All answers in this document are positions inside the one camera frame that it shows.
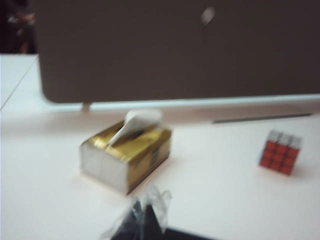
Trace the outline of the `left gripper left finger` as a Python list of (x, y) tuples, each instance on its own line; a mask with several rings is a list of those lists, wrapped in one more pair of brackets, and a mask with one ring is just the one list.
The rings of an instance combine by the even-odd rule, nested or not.
[(140, 234), (140, 223), (143, 210), (141, 201), (134, 197), (130, 205), (115, 220), (113, 225), (103, 232), (100, 240), (137, 240)]

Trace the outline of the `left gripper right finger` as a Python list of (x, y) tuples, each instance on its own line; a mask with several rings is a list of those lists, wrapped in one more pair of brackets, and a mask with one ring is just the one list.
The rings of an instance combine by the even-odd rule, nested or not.
[(160, 191), (154, 184), (146, 190), (146, 239), (164, 240), (168, 225), (168, 211), (172, 195), (169, 190)]

